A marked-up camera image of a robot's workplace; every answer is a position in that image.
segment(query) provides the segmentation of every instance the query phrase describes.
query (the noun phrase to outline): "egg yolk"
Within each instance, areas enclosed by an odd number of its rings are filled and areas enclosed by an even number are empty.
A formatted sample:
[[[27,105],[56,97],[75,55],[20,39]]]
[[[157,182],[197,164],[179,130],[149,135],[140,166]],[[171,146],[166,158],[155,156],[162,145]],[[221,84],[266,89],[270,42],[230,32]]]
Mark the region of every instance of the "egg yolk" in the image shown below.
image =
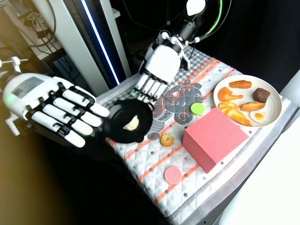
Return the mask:
[[[258,120],[263,120],[264,119],[264,115],[262,115],[261,113],[256,113],[255,114],[255,118],[257,118]]]

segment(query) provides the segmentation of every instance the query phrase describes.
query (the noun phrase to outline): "white plate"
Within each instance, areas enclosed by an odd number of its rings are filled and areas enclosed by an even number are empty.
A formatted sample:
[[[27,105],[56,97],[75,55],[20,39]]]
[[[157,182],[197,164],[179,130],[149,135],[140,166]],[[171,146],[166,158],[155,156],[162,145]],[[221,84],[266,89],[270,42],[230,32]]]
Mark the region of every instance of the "white plate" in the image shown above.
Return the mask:
[[[230,82],[242,81],[242,80],[250,81],[252,83],[251,88],[242,89],[242,88],[230,88],[229,87]],[[266,112],[266,114],[265,114],[266,121],[265,122],[258,123],[250,117],[250,112],[241,111],[251,121],[251,123],[253,124],[254,127],[263,127],[268,124],[271,124],[274,121],[276,121],[276,119],[280,116],[281,109],[282,109],[281,98],[280,98],[278,92],[269,83],[265,82],[264,80],[259,79],[255,76],[248,76],[248,75],[235,75],[235,76],[230,76],[228,78],[221,80],[216,85],[215,90],[214,90],[214,102],[215,102],[217,108],[219,108],[219,104],[221,103],[221,101],[218,98],[218,93],[219,93],[220,89],[223,87],[228,87],[232,91],[233,95],[243,95],[244,96],[242,99],[236,99],[236,100],[231,101],[237,105],[245,104],[248,102],[253,102],[254,99],[253,99],[252,95],[257,88],[263,88],[265,90],[268,90],[271,93],[266,102],[266,106],[263,109],[261,109],[261,111]],[[232,121],[241,127],[247,127],[247,126],[237,123],[233,119],[232,119]]]

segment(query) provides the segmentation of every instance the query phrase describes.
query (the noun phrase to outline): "green circle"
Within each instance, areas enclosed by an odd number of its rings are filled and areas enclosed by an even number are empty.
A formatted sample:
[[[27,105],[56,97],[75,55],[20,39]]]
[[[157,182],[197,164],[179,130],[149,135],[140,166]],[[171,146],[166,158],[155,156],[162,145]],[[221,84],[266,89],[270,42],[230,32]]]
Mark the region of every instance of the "green circle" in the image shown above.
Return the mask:
[[[201,116],[205,111],[205,106],[199,102],[191,105],[191,112],[196,116]]]

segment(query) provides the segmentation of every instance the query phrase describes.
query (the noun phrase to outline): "quilted mat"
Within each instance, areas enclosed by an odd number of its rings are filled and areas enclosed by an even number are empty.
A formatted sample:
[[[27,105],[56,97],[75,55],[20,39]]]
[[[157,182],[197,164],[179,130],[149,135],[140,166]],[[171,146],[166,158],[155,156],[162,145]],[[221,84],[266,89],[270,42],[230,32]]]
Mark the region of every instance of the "quilted mat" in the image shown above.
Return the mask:
[[[192,49],[187,47],[189,56]],[[285,124],[298,109],[290,100],[282,98],[283,110],[277,123],[264,128],[242,130],[248,139],[206,173],[182,146],[184,130],[201,118],[190,111],[195,102],[205,105],[205,114],[215,105],[212,93],[222,79],[241,75],[234,68],[195,50],[191,68],[181,69],[155,104],[154,120],[142,143],[121,144],[110,141],[115,152],[138,181],[145,194],[173,225],[197,224],[216,208],[255,169],[261,158],[281,133]],[[138,76],[97,98],[110,108],[118,99],[129,98]],[[160,144],[162,134],[171,134],[171,147]],[[164,179],[170,166],[181,170],[180,183],[171,185]]]

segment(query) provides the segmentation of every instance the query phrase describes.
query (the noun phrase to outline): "black frying pan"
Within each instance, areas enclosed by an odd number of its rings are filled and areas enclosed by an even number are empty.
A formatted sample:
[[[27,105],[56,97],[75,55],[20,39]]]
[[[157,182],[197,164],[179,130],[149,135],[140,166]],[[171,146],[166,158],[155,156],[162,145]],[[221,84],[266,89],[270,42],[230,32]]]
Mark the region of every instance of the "black frying pan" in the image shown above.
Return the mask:
[[[102,133],[118,143],[142,142],[153,121],[152,109],[137,99],[118,101],[103,119]],[[123,129],[137,115],[139,126],[133,131]]]

